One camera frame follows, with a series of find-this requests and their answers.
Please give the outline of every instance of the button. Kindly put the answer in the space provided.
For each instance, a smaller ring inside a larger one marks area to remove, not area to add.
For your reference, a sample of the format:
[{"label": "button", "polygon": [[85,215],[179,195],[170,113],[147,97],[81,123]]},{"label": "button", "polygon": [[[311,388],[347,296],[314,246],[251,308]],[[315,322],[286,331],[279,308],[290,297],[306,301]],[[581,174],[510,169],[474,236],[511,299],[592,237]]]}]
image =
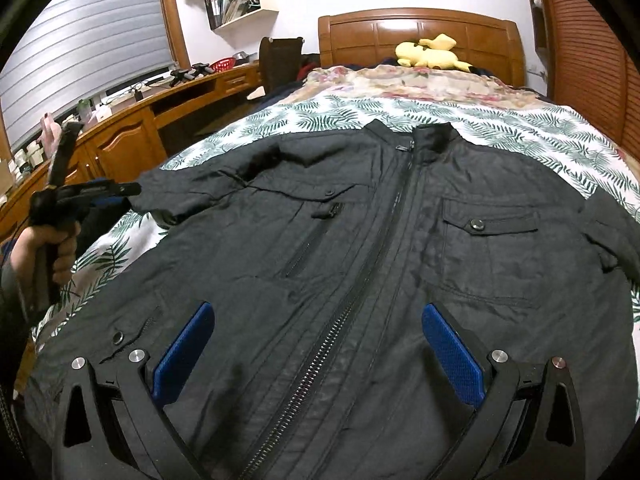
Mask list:
[{"label": "button", "polygon": [[484,222],[482,220],[478,220],[478,219],[474,218],[471,221],[471,228],[474,231],[484,231]]}]

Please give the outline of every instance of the green leaf pattern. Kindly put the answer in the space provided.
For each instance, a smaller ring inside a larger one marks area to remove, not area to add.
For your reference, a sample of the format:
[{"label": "green leaf pattern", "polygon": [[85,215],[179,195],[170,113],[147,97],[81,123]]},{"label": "green leaf pattern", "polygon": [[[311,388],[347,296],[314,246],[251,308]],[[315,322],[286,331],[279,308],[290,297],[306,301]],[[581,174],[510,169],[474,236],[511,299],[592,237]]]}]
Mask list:
[{"label": "green leaf pattern", "polygon": [[[578,112],[561,106],[511,110],[462,103],[388,98],[343,98],[323,93],[295,104],[274,105],[239,120],[174,156],[164,170],[180,170],[268,136],[360,128],[380,120],[398,132],[419,124],[451,122],[475,144],[531,156],[555,171],[585,198],[596,186],[611,193],[640,222],[640,187],[609,140]],[[129,212],[76,262],[76,273],[32,331],[35,337],[62,304],[78,314],[101,288],[166,235],[150,215]],[[633,287],[633,338],[640,370],[640,289]],[[56,329],[56,334],[66,321]]]}]

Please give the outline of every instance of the gray roller blind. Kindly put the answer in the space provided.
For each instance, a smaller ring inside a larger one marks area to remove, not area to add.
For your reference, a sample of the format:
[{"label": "gray roller blind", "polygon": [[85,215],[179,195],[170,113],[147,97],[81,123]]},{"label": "gray roller blind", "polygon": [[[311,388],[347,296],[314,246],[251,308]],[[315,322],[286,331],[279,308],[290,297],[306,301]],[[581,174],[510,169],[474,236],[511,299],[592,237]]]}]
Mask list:
[{"label": "gray roller blind", "polygon": [[0,73],[0,104],[15,149],[78,100],[171,66],[160,0],[52,0]]}]

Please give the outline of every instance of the wooden desk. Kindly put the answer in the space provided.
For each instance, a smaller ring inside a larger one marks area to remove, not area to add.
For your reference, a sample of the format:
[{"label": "wooden desk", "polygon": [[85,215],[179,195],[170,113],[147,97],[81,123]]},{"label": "wooden desk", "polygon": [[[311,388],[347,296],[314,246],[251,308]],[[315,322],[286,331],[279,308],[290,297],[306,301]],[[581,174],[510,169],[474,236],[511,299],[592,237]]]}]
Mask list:
[{"label": "wooden desk", "polygon": [[[98,177],[116,182],[137,179],[166,159],[158,130],[200,108],[260,85],[257,63],[239,66],[180,84],[147,97],[97,123],[78,138],[67,184]],[[0,241],[11,237],[29,213],[34,191],[44,187],[49,163],[25,180],[0,209]]]}]

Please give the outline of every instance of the red plastic basket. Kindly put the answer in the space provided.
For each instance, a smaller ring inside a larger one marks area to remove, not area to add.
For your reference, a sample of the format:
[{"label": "red plastic basket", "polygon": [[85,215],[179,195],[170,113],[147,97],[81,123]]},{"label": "red plastic basket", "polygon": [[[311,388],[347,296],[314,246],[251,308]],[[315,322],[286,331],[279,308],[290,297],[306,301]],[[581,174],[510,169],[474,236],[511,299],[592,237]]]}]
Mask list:
[{"label": "red plastic basket", "polygon": [[236,65],[236,59],[233,57],[225,57],[219,61],[212,63],[211,68],[214,72],[224,72],[225,70],[231,70]]}]

